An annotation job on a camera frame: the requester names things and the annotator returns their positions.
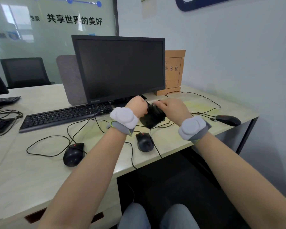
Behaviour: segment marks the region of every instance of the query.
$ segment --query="brown cardboard box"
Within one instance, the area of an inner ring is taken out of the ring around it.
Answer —
[[[155,92],[157,96],[180,91],[185,50],[165,51],[165,89]]]

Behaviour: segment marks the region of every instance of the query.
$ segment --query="left hand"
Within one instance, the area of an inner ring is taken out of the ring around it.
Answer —
[[[137,118],[147,114],[147,102],[141,96],[132,98],[125,107],[130,108]]]

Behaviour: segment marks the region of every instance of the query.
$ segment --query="person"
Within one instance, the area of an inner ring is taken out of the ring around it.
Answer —
[[[181,100],[166,99],[155,104],[179,127],[192,118]],[[139,118],[146,113],[147,104],[136,96],[126,108]],[[58,190],[38,229],[90,226],[111,181],[125,139],[126,134],[117,128],[108,129]],[[286,229],[286,199],[269,181],[209,132],[195,145],[229,200],[251,228]],[[165,213],[160,227],[198,228],[198,225],[188,209],[178,204]],[[131,204],[118,228],[150,228],[144,209],[139,204]]]

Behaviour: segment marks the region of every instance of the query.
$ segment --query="monitor stand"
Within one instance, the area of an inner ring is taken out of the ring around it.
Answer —
[[[143,95],[140,95],[144,100],[146,100],[147,98]],[[125,98],[121,98],[121,99],[116,99],[111,101],[111,104],[116,108],[116,107],[125,107],[125,105],[135,96],[129,96],[129,97],[125,97]]]

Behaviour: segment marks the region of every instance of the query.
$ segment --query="wristband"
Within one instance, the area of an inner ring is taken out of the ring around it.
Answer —
[[[133,129],[129,129],[126,126],[122,125],[121,123],[119,123],[117,121],[111,121],[110,123],[108,123],[106,128],[108,129],[110,127],[116,128],[120,132],[122,132],[122,133],[124,133],[126,135],[130,135],[130,136],[132,136],[132,133],[134,131],[134,128]]]
[[[206,135],[211,127],[212,126],[200,116],[195,116],[184,120],[178,132],[183,140],[189,140],[195,144]]]
[[[110,117],[130,129],[135,128],[139,121],[130,108],[117,107],[110,113]]]

